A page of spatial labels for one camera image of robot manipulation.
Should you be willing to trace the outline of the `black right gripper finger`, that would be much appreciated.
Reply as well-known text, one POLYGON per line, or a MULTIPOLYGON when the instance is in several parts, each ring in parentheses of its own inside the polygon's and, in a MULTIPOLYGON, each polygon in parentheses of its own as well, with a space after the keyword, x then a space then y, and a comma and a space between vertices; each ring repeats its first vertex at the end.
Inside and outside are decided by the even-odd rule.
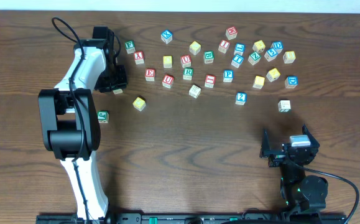
POLYGON ((260 149, 260 154, 259 157, 260 158, 266 158, 269 157, 271 154, 271 148, 270 148, 270 144, 269 144, 269 138, 267 135, 267 130, 263 129, 262 132, 262 143, 261 143, 261 149, 260 149))
POLYGON ((308 130, 306 124, 304 124, 302 126, 302 133, 304 135, 307 135, 309 140, 310 140, 310 146, 313 147, 313 148, 319 148, 320 147, 320 144, 319 142, 313 137, 313 135, 311 134, 311 132, 308 130))

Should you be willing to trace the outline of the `green N wooden block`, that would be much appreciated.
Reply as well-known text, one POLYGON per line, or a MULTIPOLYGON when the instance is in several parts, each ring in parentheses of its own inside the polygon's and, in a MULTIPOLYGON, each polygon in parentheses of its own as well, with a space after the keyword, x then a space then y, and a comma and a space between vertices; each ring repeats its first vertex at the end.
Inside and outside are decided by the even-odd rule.
POLYGON ((119 88, 119 89, 113 90, 113 93, 114 93, 115 95, 118 95, 118 94, 123 93, 123 90, 119 88))

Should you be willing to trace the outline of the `red E wooden block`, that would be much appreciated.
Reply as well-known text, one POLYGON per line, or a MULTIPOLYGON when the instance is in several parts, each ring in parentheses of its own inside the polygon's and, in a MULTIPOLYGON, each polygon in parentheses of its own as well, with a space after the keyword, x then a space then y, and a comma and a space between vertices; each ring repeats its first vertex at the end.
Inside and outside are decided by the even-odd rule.
POLYGON ((145 70, 145 80, 147 82, 154 82, 155 81, 155 69, 147 68, 145 70))

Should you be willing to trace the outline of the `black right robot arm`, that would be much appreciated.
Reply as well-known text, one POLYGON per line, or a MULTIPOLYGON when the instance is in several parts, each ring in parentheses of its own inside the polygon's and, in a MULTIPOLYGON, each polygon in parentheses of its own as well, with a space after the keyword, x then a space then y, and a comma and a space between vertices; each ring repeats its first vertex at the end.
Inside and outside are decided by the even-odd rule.
POLYGON ((301 135, 290 136, 281 149, 272 149, 267 131, 263 131, 260 157, 268 159, 269 167, 280 169, 281 195, 295 213, 317 213, 326 207, 327 180, 305 174, 305 166, 314 160, 319 147, 306 126, 301 135))

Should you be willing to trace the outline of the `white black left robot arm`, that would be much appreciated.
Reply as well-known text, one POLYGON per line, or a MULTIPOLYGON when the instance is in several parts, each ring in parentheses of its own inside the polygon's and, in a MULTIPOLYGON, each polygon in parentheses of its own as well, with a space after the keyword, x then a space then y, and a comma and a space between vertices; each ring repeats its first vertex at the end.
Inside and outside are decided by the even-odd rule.
POLYGON ((55 88, 39 93, 45 147, 66 170, 77 202, 74 215, 39 215, 37 223, 117 223, 101 185, 96 151, 101 139, 92 97, 99 79, 117 69, 112 37, 77 40, 73 63, 55 88))

